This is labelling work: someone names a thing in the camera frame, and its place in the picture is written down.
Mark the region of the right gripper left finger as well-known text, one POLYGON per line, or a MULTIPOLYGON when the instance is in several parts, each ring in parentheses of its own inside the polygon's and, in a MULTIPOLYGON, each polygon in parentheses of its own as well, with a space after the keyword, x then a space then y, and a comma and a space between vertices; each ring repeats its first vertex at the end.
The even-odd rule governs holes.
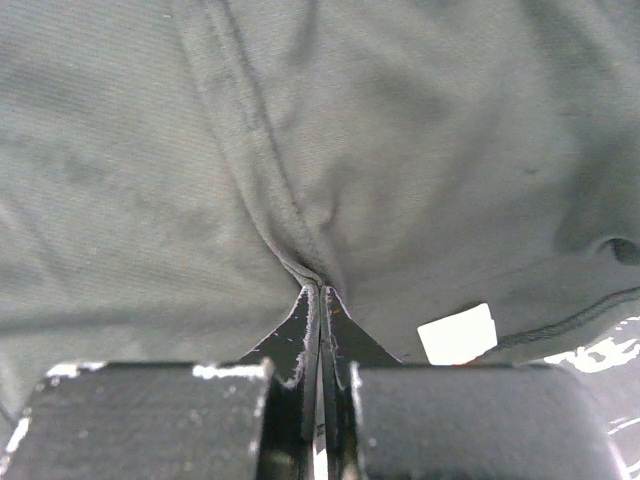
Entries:
POLYGON ((258 479, 313 476, 320 330, 317 299, 315 287, 302 288, 287 318, 239 359, 244 365, 268 361, 272 366, 258 479))

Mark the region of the black t shirt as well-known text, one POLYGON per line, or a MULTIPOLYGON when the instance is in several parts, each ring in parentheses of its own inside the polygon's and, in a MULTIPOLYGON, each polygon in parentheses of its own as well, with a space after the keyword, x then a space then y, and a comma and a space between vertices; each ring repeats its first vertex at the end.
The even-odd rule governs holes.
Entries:
POLYGON ((639 306, 635 1, 5 1, 1 415, 68 360, 231 360, 330 284, 397 358, 639 306))

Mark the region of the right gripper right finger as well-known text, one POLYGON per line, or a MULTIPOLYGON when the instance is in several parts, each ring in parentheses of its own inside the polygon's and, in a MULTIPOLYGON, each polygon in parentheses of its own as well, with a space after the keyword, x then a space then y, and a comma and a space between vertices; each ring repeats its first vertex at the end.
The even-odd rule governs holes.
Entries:
POLYGON ((395 368, 402 362, 349 315, 338 292, 321 289, 320 359, 328 477, 344 479, 358 470, 356 407, 351 367, 395 368))

